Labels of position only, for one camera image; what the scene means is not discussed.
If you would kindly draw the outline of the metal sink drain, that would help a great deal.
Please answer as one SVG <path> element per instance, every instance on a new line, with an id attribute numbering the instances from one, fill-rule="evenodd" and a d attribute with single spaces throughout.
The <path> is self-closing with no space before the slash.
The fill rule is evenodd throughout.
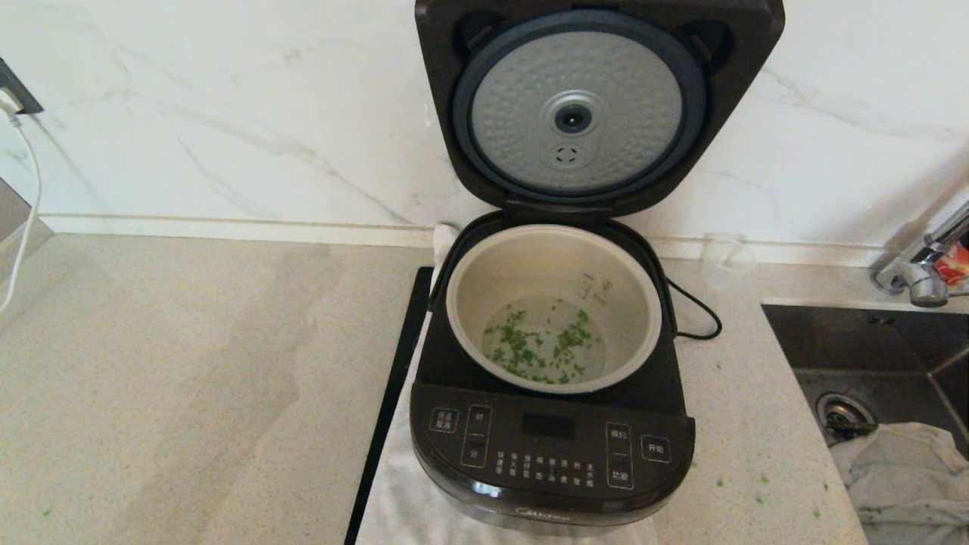
<path id="1" fill-rule="evenodd" d="M 861 401 L 838 392 L 827 392 L 818 397 L 815 416 L 821 431 L 831 443 L 865 437 L 879 425 Z"/>

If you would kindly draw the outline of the green grains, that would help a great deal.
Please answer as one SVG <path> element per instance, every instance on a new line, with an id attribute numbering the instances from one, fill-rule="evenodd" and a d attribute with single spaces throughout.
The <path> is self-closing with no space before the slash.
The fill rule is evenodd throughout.
<path id="1" fill-rule="evenodd" d="M 585 310 L 557 297 L 524 297 L 492 315 L 481 351 L 505 372 L 534 383 L 571 385 L 603 373 L 605 341 Z"/>

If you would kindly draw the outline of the clear plastic cup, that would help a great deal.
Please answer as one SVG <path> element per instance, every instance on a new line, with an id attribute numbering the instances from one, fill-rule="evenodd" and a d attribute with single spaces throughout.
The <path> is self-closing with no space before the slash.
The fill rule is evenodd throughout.
<path id="1" fill-rule="evenodd" d="M 725 290 L 751 275 L 760 261 L 747 238 L 731 232 L 710 232 L 700 255 L 700 276 L 710 288 Z"/>

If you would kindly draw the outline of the black rice cooker lid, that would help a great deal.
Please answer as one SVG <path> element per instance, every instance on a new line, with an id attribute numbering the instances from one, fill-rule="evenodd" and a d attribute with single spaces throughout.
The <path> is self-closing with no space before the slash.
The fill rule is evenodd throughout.
<path id="1" fill-rule="evenodd" d="M 505 216 L 591 222 L 675 192 L 784 30 L 783 0 L 416 0 L 451 166 Z"/>

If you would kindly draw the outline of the crumpled grey cloth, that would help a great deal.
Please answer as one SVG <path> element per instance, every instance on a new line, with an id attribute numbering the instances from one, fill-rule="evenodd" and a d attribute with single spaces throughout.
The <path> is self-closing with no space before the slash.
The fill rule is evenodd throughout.
<path id="1" fill-rule="evenodd" d="M 878 425 L 828 451 L 870 545 L 969 545 L 969 459 L 951 432 Z"/>

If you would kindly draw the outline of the dish soap bottle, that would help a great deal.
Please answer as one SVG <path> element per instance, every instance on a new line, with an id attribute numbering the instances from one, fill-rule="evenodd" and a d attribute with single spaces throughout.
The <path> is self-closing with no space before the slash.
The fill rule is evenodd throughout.
<path id="1" fill-rule="evenodd" d="M 969 248 L 961 241 L 939 253 L 932 268 L 951 292 L 969 290 Z"/>

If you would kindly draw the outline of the white terry towel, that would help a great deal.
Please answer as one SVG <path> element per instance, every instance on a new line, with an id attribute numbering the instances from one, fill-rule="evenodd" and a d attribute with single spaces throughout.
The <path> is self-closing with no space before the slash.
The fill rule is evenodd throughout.
<path id="1" fill-rule="evenodd" d="M 458 232 L 447 223 L 432 229 L 433 283 Z M 617 527 L 578 527 L 461 511 L 423 472 L 410 439 L 409 394 L 428 319 L 426 311 L 357 545 L 661 545 L 650 519 Z"/>

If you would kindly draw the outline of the stainless steel sink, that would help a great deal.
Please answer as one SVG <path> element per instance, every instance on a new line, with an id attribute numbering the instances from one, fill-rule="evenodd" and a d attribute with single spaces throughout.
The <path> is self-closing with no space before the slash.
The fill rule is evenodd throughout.
<path id="1" fill-rule="evenodd" d="M 968 314 L 779 304 L 762 309 L 817 424 L 821 394 L 848 394 L 879 425 L 921 423 L 951 432 L 969 459 Z M 837 444 L 820 432 L 828 449 Z"/>

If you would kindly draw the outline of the chrome sink faucet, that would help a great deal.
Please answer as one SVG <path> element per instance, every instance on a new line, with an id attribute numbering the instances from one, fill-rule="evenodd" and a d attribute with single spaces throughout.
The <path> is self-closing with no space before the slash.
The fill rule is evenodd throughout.
<path id="1" fill-rule="evenodd" d="M 915 307 L 944 307 L 954 297 L 969 297 L 969 287 L 954 291 L 936 265 L 958 241 L 969 235 L 969 200 L 949 215 L 934 230 L 922 232 L 903 251 L 876 266 L 870 282 L 883 293 L 908 292 Z"/>

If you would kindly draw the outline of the black wall socket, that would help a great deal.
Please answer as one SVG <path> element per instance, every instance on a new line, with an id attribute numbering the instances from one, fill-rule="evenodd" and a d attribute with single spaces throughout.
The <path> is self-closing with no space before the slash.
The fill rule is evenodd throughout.
<path id="1" fill-rule="evenodd" d="M 9 115 L 35 115 L 45 111 L 4 58 L 0 58 L 0 108 Z"/>

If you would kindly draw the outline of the beige inner cooking pot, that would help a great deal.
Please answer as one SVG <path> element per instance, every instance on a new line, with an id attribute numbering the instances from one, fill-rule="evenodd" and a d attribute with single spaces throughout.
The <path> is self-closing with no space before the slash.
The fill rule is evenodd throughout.
<path id="1" fill-rule="evenodd" d="M 505 372 L 481 351 L 489 319 L 524 297 L 557 297 L 600 328 L 606 362 L 599 377 L 571 385 L 534 383 Z M 659 349 L 664 311 L 659 289 L 632 252 L 603 235 L 534 224 L 489 235 L 460 258 L 445 293 L 457 343 L 489 375 L 542 394 L 591 394 L 644 370 Z"/>

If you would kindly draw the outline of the long black flat strip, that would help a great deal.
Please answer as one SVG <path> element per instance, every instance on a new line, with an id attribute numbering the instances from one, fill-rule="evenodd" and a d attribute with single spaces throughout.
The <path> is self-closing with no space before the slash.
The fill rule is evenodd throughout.
<path id="1" fill-rule="evenodd" d="M 366 514 L 373 482 L 383 455 L 385 442 L 388 434 L 390 434 L 392 418 L 394 418 L 394 412 L 397 410 L 397 403 L 400 400 L 410 370 L 422 325 L 425 323 L 427 303 L 433 287 L 433 272 L 432 266 L 421 266 L 416 270 L 407 310 L 399 332 L 397 348 L 395 348 L 394 358 L 392 358 L 382 403 L 367 451 L 366 464 L 363 467 L 363 472 L 361 472 L 359 487 L 354 497 L 343 545 L 357 545 L 357 538 L 359 538 L 363 517 Z"/>

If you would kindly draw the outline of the black Midea rice cooker base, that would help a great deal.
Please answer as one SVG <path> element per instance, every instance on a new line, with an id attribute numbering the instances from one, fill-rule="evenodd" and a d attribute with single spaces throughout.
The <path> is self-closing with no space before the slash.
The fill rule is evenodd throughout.
<path id="1" fill-rule="evenodd" d="M 534 224 L 603 235 L 632 252 L 659 289 L 663 335 L 647 367 L 591 394 L 542 394 L 479 368 L 457 343 L 445 310 L 460 258 L 489 235 Z M 489 213 L 447 252 L 429 297 L 430 322 L 409 402 L 410 439 L 425 474 L 470 513 L 553 525 L 612 527 L 661 509 L 693 462 L 676 358 L 669 282 L 652 248 L 615 220 L 566 222 Z"/>

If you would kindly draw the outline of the grey box-shaped appliance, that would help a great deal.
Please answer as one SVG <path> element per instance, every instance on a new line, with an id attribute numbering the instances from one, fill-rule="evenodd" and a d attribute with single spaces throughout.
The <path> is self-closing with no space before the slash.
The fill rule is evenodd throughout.
<path id="1" fill-rule="evenodd" d="M 20 251 L 24 226 L 31 211 L 30 204 L 0 177 L 0 285 L 11 275 L 15 256 Z M 52 236 L 53 231 L 48 225 L 41 220 L 35 220 L 25 259 L 38 251 Z"/>

